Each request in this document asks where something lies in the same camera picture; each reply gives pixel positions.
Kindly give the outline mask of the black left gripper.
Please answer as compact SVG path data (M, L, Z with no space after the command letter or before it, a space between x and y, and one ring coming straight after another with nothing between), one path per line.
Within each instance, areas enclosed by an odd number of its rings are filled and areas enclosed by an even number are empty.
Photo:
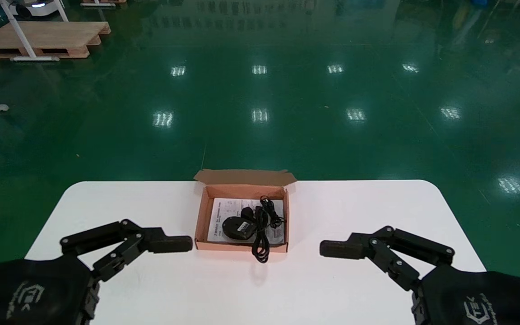
M144 252L188 252L188 235L169 236L161 227L122 220L60 241L64 255L84 255L118 246L91 270L75 257L17 259L0 263L0 325L88 325L99 302L99 281L107 282Z

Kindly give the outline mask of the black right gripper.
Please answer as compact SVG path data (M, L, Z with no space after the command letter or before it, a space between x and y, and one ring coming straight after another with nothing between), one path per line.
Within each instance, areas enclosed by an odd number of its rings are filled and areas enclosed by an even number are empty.
M417 325L520 325L520 276L441 266L420 281L419 272L394 251L434 266L452 265L455 254L451 247L391 226L320 243L323 257L369 259L403 290L414 290L411 313Z

